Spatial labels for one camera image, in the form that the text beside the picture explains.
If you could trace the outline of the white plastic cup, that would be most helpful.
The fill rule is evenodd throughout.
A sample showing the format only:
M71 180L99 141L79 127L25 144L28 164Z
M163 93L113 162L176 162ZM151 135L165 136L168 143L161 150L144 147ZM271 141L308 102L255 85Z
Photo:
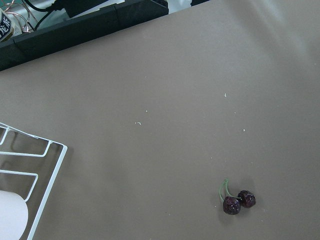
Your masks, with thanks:
M0 191L0 239L19 240L28 222L25 200L14 192Z

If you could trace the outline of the dark red cherry pair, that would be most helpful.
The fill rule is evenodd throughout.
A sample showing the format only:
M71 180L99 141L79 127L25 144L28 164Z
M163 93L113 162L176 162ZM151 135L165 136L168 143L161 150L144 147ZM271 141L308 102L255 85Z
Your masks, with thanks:
M255 195L249 190L241 190L237 196L229 191L229 179L225 178L218 189L218 197L222 203L222 210L227 215L238 215L242 208L251 208L256 202Z

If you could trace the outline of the black keyboard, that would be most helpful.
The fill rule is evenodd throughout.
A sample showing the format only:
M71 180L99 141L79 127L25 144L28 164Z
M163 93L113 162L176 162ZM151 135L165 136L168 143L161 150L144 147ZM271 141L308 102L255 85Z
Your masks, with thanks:
M100 38L169 13L165 0L126 0L0 44L0 69Z

